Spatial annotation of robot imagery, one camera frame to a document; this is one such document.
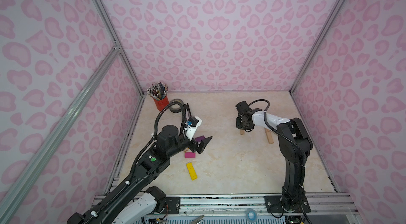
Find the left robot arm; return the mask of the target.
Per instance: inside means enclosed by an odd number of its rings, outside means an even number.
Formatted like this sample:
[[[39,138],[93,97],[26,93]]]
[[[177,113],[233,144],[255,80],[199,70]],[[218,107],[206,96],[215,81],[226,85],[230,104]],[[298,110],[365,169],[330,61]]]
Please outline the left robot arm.
[[[196,128],[186,126],[178,129],[165,126],[152,137],[152,145],[143,150],[134,161],[126,178],[102,201],[84,214],[74,213],[69,224],[132,224],[149,213],[167,213],[167,196],[157,186],[150,186],[169,165],[174,155],[189,149],[198,154],[211,141],[207,137],[195,140]]]

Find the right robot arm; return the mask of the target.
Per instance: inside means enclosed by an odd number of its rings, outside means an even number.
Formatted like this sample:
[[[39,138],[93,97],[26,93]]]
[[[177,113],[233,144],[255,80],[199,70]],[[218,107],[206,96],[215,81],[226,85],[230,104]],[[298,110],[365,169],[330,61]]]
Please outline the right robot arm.
[[[268,129],[278,136],[279,149],[285,158],[285,180],[281,192],[281,207],[286,212],[309,213],[310,207],[304,189],[306,162],[313,149],[313,143],[301,119],[282,118],[267,113],[270,102],[258,99],[256,102],[267,104],[264,110],[251,108],[246,101],[239,102],[236,128],[250,132],[256,126]]]

